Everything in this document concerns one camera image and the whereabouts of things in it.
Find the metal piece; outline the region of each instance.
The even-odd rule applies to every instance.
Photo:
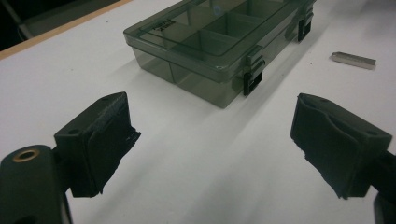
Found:
[[[375,68],[374,59],[363,58],[361,56],[356,56],[343,52],[334,52],[332,54],[332,60],[338,63],[346,63],[349,65],[370,69],[370,70],[373,70]]]

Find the small metal object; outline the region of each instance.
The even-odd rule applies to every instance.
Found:
[[[28,148],[18,153],[12,160],[15,162],[25,162],[34,159],[40,154],[40,151],[35,148]]]
[[[349,65],[370,69],[370,70],[373,70],[375,68],[374,59],[363,58],[361,56],[356,56],[343,52],[334,52],[332,54],[332,60],[338,63],[346,63]]]

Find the white tabletop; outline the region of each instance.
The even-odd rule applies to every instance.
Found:
[[[142,136],[103,195],[67,192],[75,223],[374,223],[376,190],[338,199],[290,127],[305,92],[396,135],[396,1],[317,1],[311,33],[226,109],[140,69],[125,43],[124,29],[176,2],[134,0],[0,61],[0,158],[55,147],[68,121],[126,91]],[[376,59],[376,68],[333,62],[335,51]]]

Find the box latch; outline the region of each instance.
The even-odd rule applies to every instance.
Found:
[[[265,60],[262,57],[262,47],[256,46],[247,55],[247,72],[244,74],[244,95],[248,96],[262,81],[262,69]]]

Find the wooden edge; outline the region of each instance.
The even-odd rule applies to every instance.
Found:
[[[24,49],[28,49],[28,48],[30,48],[30,47],[32,47],[32,46],[34,46],[34,45],[46,40],[46,39],[49,39],[49,38],[51,38],[51,37],[53,37],[55,35],[58,35],[58,34],[64,32],[64,31],[67,31],[67,30],[69,30],[69,29],[71,29],[71,28],[73,28],[75,26],[78,26],[78,25],[82,24],[85,21],[89,21],[89,20],[91,20],[91,19],[93,19],[93,18],[95,18],[95,17],[97,17],[99,15],[102,15],[102,14],[110,11],[111,9],[114,9],[116,7],[120,7],[120,6],[122,6],[122,5],[124,5],[124,4],[128,3],[128,2],[131,2],[131,1],[132,0],[120,0],[119,2],[111,4],[111,5],[107,6],[107,7],[103,7],[101,9],[97,10],[97,11],[94,11],[93,13],[90,13],[88,15],[80,17],[80,18],[78,18],[78,19],[76,19],[74,21],[70,21],[69,23],[64,24],[64,25],[62,25],[60,27],[57,27],[57,28],[55,28],[53,30],[50,30],[50,31],[48,31],[48,32],[46,32],[46,33],[44,33],[42,35],[38,35],[38,36],[33,37],[32,39],[28,39],[28,40],[26,40],[24,42],[21,42],[20,44],[15,45],[15,46],[13,46],[13,47],[11,47],[9,49],[4,49],[4,50],[0,51],[0,60],[3,60],[6,57],[11,56],[13,54],[16,54],[16,53],[18,53],[18,52],[20,52],[20,51],[22,51]]]

